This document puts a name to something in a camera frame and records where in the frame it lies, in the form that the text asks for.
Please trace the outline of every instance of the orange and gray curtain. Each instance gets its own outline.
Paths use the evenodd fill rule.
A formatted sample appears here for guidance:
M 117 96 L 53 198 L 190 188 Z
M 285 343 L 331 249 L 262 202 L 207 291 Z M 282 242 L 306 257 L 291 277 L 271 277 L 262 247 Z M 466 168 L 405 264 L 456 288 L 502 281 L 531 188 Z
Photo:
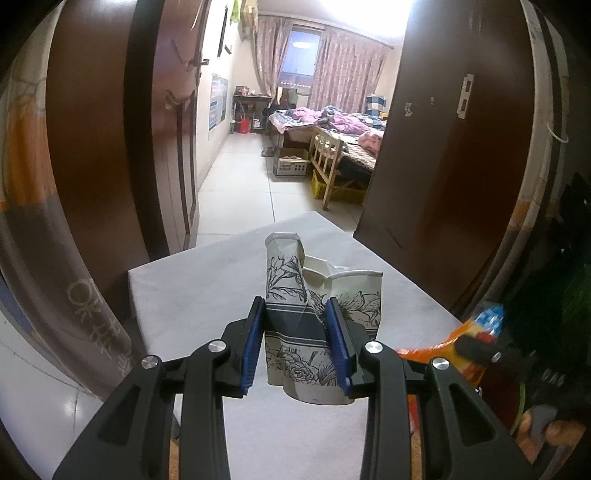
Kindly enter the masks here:
M 535 103 L 530 151 L 511 220 L 482 284 L 464 311 L 464 317 L 468 317 L 481 301 L 497 301 L 501 298 L 509 278 L 524 253 L 526 243 L 538 217 L 545 215 L 550 218 L 556 215 L 559 195 L 563 190 L 563 166 L 569 114 L 569 73 L 566 52 L 560 35 L 552 25 L 548 24 L 552 32 L 556 56 L 559 59 L 558 75 L 561 84 L 561 98 L 555 101 L 560 101 L 562 104 L 562 129 L 560 132 L 555 132 L 548 51 L 540 34 L 540 22 L 534 7 L 529 2 L 523 2 L 523 5 L 534 55 Z M 551 176 L 553 181 L 550 181 L 550 155 L 553 142 L 557 141 L 561 142 L 560 155 L 556 172 Z M 548 194 L 550 195 L 548 208 L 541 212 L 543 197 Z
M 255 31 L 255 63 L 263 93 L 274 97 L 277 92 L 281 65 L 287 52 L 292 18 L 261 15 Z
M 321 110 L 334 105 L 347 113 L 362 113 L 365 98 L 378 85 L 389 51 L 370 38 L 326 27 L 308 106 Z
M 134 360 L 129 336 L 76 248 L 53 178 L 45 84 L 62 5 L 28 39 L 0 90 L 0 270 L 35 329 L 28 340 L 41 341 L 64 370 L 104 398 Z

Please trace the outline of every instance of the brown door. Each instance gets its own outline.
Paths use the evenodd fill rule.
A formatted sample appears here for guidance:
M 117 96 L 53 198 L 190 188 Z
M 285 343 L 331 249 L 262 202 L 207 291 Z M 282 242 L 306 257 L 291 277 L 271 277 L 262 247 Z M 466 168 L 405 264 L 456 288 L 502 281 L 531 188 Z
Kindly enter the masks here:
M 466 101 L 462 92 L 470 93 Z M 355 238 L 448 309 L 477 281 L 506 230 L 533 96 L 519 2 L 414 3 Z
M 105 300 L 127 272 L 194 246 L 196 91 L 210 0 L 68 0 L 52 40 L 47 133 L 61 205 Z

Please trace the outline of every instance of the ceiling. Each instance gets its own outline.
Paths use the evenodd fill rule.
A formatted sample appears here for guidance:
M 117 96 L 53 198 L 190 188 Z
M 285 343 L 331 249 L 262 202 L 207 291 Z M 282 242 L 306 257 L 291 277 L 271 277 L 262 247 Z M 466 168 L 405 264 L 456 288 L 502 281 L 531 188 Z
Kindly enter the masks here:
M 402 43 L 413 0 L 258 0 L 261 15 L 283 15 Z

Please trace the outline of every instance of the white table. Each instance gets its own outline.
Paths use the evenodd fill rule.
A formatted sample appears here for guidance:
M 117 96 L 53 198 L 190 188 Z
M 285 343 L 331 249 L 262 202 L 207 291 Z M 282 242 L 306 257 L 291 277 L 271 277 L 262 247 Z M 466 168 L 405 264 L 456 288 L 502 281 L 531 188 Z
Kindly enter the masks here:
M 148 352 L 164 361 L 190 355 L 219 338 L 227 323 L 246 317 L 254 297 L 265 297 L 265 238 L 273 232 L 297 233 L 307 255 L 333 265 L 383 271 L 378 340 L 390 347 L 434 345 L 460 325 L 396 269 L 313 212 L 131 270 L 129 287 Z M 233 478 L 357 480 L 366 401 L 308 405 L 268 385 L 266 377 L 262 348 L 248 396 L 224 399 Z

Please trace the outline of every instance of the silver bolt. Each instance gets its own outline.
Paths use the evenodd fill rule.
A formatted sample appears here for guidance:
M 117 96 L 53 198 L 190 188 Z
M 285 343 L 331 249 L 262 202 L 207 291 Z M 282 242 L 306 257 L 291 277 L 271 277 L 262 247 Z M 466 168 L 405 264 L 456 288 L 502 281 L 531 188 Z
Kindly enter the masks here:
M 223 352 L 226 349 L 226 342 L 223 340 L 214 340 L 213 342 L 209 343 L 207 348 L 209 348 L 209 351 L 213 353 Z
M 369 352 L 369 353 L 380 353 L 384 347 L 382 346 L 382 344 L 380 342 L 367 342 L 365 344 L 365 349 Z
M 144 358 L 142 358 L 142 367 L 145 368 L 146 370 L 149 370 L 150 368 L 154 368 L 156 365 L 158 365 L 158 357 L 155 355 L 148 355 Z
M 441 358 L 440 356 L 434 358 L 431 363 L 438 370 L 447 370 L 449 368 L 449 362 L 446 359 Z

